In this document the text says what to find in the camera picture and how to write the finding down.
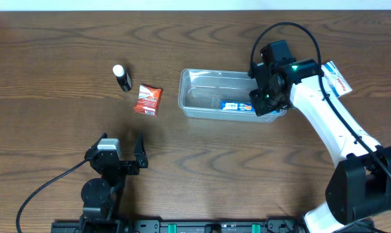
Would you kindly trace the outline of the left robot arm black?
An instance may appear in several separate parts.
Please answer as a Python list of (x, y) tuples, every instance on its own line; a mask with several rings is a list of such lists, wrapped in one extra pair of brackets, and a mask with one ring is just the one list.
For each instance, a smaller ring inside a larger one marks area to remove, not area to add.
[(134, 160), (123, 161), (120, 141), (109, 139), (105, 133), (86, 151), (85, 160), (100, 177), (82, 187), (82, 228), (120, 228), (123, 224), (116, 217), (126, 177), (148, 167), (142, 135), (138, 136), (133, 154)]

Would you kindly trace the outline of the blue Kool Fever box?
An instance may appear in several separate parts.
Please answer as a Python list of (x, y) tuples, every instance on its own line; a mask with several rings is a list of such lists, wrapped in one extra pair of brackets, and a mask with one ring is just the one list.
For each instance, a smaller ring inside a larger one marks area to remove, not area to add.
[(240, 111), (255, 113), (256, 110), (250, 102), (220, 101), (219, 108), (223, 111)]

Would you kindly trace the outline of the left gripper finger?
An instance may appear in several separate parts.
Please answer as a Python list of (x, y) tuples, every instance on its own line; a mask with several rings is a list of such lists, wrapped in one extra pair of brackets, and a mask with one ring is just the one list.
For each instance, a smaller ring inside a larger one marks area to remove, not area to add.
[(107, 138), (107, 133), (103, 133), (100, 138), (90, 147), (91, 150), (96, 150), (98, 148), (98, 145), (102, 139)]
[(139, 135), (133, 154), (136, 158), (136, 162), (139, 168), (147, 168), (148, 167), (148, 157), (144, 149), (144, 141), (143, 136)]

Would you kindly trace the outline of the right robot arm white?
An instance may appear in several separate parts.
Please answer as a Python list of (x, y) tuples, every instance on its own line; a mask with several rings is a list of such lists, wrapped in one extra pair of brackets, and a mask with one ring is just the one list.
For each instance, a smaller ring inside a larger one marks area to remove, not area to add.
[(371, 137), (339, 101), (351, 91), (331, 61), (266, 58), (251, 65), (257, 89), (250, 92), (258, 116), (297, 108), (311, 123), (335, 171), (325, 202), (304, 216), (308, 232), (335, 232), (391, 210), (391, 146)]

